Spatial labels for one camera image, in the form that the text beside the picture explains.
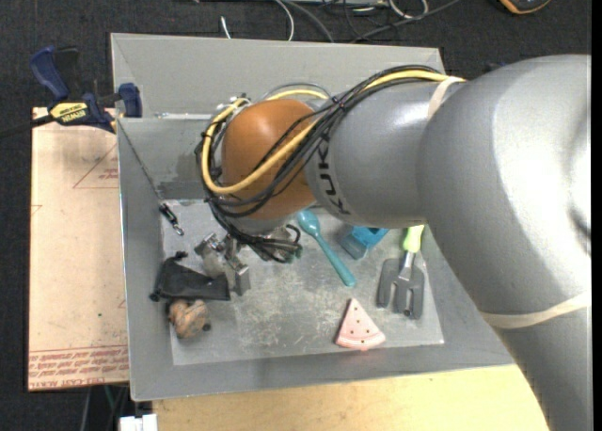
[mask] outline yellow clamp label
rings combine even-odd
[[[55,120],[68,123],[85,117],[87,115],[86,110],[87,105],[83,102],[66,102],[54,106],[50,110],[50,114]]]

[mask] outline blue plastic spoon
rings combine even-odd
[[[332,263],[332,266],[337,271],[337,274],[339,274],[339,277],[343,283],[347,287],[355,286],[356,278],[354,275],[349,271],[347,266],[322,237],[322,234],[320,233],[320,221],[318,220],[318,217],[311,210],[302,210],[297,214],[297,221],[299,222],[301,229],[303,229],[303,231],[308,235],[311,235],[314,239],[316,239],[318,244],[320,244],[324,254],[326,254],[326,257],[330,263]]]

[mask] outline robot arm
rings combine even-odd
[[[428,222],[550,427],[589,429],[590,80],[590,57],[549,56],[468,83],[398,69],[321,104],[249,105],[208,129],[210,203],[261,246],[315,200],[353,225]]]

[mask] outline white tape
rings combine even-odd
[[[505,315],[490,314],[481,312],[481,316],[489,326],[500,329],[518,329],[522,327],[535,326],[554,317],[567,314],[572,311],[578,311],[592,305],[592,292],[584,292],[576,297],[565,300],[564,302],[550,307],[545,311],[532,312],[529,314]]]
[[[453,83],[461,83],[464,81],[466,81],[466,80],[464,80],[463,78],[458,78],[457,76],[450,76],[446,80],[443,80],[441,83],[439,83],[439,85],[433,92],[433,96],[431,96],[431,101],[429,102],[429,109],[426,114],[426,118],[428,120],[431,119],[431,117],[435,114],[435,112],[441,106],[441,102],[443,101],[443,97],[445,96],[445,93],[447,92],[448,88]]]

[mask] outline cardboard sheet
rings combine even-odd
[[[128,381],[117,137],[32,133],[28,389]]]

